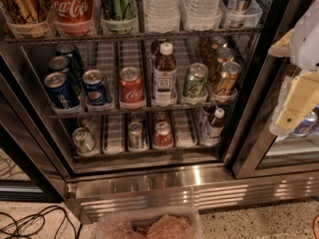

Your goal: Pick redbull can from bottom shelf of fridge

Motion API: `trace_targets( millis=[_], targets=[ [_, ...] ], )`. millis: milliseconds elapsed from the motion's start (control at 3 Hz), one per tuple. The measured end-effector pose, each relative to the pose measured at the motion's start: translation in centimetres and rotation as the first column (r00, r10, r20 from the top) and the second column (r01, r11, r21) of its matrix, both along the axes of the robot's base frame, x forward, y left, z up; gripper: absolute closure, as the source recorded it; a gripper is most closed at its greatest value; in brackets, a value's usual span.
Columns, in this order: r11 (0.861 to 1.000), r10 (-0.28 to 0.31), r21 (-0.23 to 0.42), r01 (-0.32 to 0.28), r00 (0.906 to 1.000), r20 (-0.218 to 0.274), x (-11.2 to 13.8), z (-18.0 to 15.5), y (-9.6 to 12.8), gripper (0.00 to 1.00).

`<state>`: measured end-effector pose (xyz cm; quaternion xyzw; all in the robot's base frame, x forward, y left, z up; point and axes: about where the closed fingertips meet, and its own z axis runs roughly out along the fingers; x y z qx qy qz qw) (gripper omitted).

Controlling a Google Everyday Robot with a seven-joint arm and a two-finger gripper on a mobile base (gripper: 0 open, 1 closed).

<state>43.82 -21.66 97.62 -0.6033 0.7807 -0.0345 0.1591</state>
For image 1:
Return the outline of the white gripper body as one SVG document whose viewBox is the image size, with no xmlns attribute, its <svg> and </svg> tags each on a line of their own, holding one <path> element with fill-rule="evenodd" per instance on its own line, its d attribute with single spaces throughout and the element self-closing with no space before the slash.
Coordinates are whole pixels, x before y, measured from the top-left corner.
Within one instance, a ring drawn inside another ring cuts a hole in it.
<svg viewBox="0 0 319 239">
<path fill-rule="evenodd" d="M 319 0 L 294 26 L 289 44 L 290 62 L 303 70 L 319 70 Z"/>
</svg>

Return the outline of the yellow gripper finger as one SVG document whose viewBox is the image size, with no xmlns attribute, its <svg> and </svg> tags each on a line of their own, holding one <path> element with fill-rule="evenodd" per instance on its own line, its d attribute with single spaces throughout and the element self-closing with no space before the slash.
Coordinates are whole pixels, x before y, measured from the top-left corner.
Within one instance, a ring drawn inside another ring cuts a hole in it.
<svg viewBox="0 0 319 239">
<path fill-rule="evenodd" d="M 290 40 L 293 34 L 293 29 L 289 30 L 283 37 L 281 37 L 275 44 L 268 49 L 268 54 L 277 57 L 289 57 L 290 56 Z"/>
<path fill-rule="evenodd" d="M 286 77 L 281 85 L 277 106 L 269 130 L 274 135 L 286 135 L 295 130 L 319 104 L 319 74 L 302 71 L 296 77 Z"/>
</svg>

